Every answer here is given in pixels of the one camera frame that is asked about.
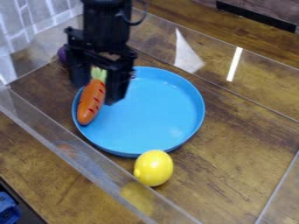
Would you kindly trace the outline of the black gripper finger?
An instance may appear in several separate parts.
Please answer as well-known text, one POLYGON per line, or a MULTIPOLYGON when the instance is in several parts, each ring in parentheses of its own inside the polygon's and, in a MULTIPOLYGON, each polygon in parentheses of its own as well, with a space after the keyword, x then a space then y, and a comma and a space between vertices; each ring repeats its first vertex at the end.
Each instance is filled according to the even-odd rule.
POLYGON ((133 74, 135 73, 134 66, 117 65, 106 68, 107 78, 106 78, 106 104, 113 105, 126 98, 127 88, 133 79, 133 74))
POLYGON ((70 79, 76 88, 82 88, 91 79, 91 59, 90 52, 66 47, 66 60, 70 69, 70 79))

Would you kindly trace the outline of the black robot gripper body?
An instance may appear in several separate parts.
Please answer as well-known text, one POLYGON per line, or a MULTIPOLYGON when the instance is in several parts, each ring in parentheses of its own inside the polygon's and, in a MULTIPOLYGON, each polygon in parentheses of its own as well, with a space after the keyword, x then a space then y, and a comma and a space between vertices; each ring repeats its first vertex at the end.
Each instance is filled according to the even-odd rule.
POLYGON ((90 52, 91 65, 109 68, 117 65, 134 65, 137 52, 129 47, 133 23, 127 17, 86 17, 83 28, 68 26, 64 29, 67 44, 74 49, 90 52))

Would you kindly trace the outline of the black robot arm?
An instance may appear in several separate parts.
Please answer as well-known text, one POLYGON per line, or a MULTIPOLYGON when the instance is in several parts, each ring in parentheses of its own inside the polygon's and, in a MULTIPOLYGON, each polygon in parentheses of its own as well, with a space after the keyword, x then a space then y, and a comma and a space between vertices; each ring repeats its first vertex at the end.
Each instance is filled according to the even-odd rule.
POLYGON ((133 0, 80 0, 83 2, 83 29, 67 27, 68 41, 64 44, 66 62, 71 70, 71 81, 82 88, 91 80, 91 67, 107 71, 107 94, 105 103, 113 105, 127 94, 137 51, 127 45, 133 26, 141 25, 147 16, 131 20, 133 0))

